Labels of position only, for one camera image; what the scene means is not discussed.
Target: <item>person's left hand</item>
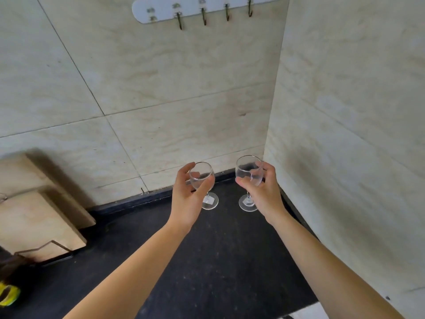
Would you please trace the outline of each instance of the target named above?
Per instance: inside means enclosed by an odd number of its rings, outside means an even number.
[[[189,180],[189,170],[194,166],[194,162],[188,163],[177,173],[173,187],[171,214],[168,219],[170,224],[178,226],[186,233],[190,231],[192,225],[198,219],[202,209],[202,201],[214,183],[214,177],[209,176],[197,191],[192,192],[193,186],[187,185],[186,181]]]

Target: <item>wine glass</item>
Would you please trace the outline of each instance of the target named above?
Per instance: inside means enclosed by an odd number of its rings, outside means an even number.
[[[190,183],[196,190],[198,190],[204,180],[211,175],[214,177],[215,182],[214,170],[212,166],[207,162],[198,162],[192,169],[189,170]],[[210,210],[217,207],[218,196],[215,193],[210,193],[210,190],[213,187],[214,183],[208,190],[207,195],[204,197],[204,200],[202,202],[203,209]]]
[[[236,161],[236,176],[249,178],[254,186],[258,186],[261,183],[263,173],[263,161],[256,156],[242,156]],[[255,211],[258,209],[249,192],[239,199],[239,206],[244,211]]]

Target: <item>cutting board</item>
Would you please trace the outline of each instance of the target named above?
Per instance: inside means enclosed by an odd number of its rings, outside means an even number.
[[[39,191],[23,193],[0,203],[0,246],[36,262],[45,261],[86,245],[86,240],[55,204]]]
[[[0,193],[10,197],[39,187],[44,187],[43,191],[76,228],[85,228],[96,223],[88,211],[35,166],[25,154],[0,160]]]

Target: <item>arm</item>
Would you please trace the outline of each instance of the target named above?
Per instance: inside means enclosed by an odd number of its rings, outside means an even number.
[[[274,167],[264,163],[266,182],[236,182],[251,193],[258,210],[275,228],[331,319],[402,319],[372,287],[322,245],[285,210]]]
[[[178,171],[168,222],[80,301],[64,319],[133,319],[198,218],[213,178],[195,193],[186,185],[194,162]]]

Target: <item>beige wall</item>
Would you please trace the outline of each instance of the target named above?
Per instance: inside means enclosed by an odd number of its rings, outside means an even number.
[[[90,207],[178,167],[262,155],[289,0],[152,25],[133,0],[0,1],[0,156],[50,161]]]
[[[425,0],[290,0],[264,159],[319,239],[425,312]]]

